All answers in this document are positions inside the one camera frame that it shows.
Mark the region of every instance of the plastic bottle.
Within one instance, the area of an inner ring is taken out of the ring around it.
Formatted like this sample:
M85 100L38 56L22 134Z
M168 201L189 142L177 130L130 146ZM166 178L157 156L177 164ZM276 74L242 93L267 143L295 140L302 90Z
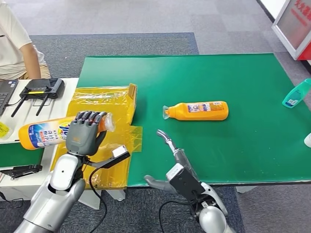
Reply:
M294 106L303 100L311 88L311 79L306 79L290 91L282 102L282 105L288 108Z
M0 121L0 140L7 140L14 132L14 127L8 122Z
M53 119L24 125L18 132L20 144L27 150L48 147L66 140L70 123L75 116ZM112 114L108 113L99 124L98 132L115 130Z
M311 148L311 133L308 134L308 135L303 140L303 142L304 142L304 144L306 144L306 146Z
M224 101L179 103L173 107L163 106L163 118L177 120L224 120L229 114Z

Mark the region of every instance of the white container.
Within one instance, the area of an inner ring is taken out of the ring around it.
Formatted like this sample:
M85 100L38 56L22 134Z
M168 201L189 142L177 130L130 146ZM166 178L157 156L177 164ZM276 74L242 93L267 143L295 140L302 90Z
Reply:
M304 144L306 144L306 146L311 148L311 133L308 134L308 136L306 136L304 140L303 140Z

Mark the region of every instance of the person's arm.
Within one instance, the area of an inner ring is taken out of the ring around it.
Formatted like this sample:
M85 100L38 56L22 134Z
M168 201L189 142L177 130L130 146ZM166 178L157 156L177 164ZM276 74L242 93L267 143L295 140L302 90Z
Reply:
M22 46L20 49L23 58L26 70L29 79L41 79L41 72L38 55L32 43Z
M0 0L0 27L23 56L29 79L40 79L38 55L27 32L8 6Z

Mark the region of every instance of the orange bottle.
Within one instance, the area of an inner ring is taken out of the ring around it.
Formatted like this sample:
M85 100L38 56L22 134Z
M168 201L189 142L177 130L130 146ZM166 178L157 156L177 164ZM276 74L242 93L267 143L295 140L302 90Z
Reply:
M24 125L18 131L20 144L27 150L35 150L65 142L70 123L75 116L46 120ZM108 113L102 118L98 132L115 130L112 114Z
M224 101L179 103L173 107L163 106L163 118L177 120L225 120L229 114Z

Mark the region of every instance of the bottle label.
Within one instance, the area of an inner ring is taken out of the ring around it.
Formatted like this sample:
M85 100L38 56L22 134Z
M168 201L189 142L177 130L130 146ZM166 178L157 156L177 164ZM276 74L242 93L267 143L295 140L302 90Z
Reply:
M70 122L47 122L30 125L29 137L35 148L57 145L66 140Z
M217 110L223 110L223 104L220 101L188 104L188 111L189 113L209 112Z
M9 127L0 122L0 138L5 137L10 130Z
M292 93L289 97L289 99L285 102L285 104L291 107L295 105L300 99L301 99L301 93L299 90L296 90L295 92Z

